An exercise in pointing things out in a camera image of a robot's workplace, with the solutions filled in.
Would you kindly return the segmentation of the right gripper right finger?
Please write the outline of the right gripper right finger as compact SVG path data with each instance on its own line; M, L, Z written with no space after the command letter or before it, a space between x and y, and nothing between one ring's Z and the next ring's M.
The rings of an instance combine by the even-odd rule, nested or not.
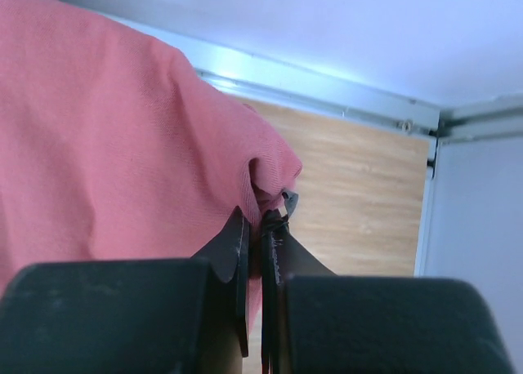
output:
M282 193L285 211L267 211L261 224L262 324L261 366L264 373L290 373L286 282L294 276L334 276L291 234L289 220L298 194Z

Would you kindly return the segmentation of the salmon pink t shirt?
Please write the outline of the salmon pink t shirt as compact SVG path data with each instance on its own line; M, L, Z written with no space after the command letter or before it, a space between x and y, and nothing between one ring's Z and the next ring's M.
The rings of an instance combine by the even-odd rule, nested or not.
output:
M302 164L175 47L58 0L1 0L1 283L38 262L194 255Z

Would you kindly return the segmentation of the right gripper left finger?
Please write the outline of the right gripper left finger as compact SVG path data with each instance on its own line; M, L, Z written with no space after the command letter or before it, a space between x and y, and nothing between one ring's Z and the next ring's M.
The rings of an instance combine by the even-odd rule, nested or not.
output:
M248 357L250 223L236 207L221 231L192 257L210 264L225 285L240 356Z

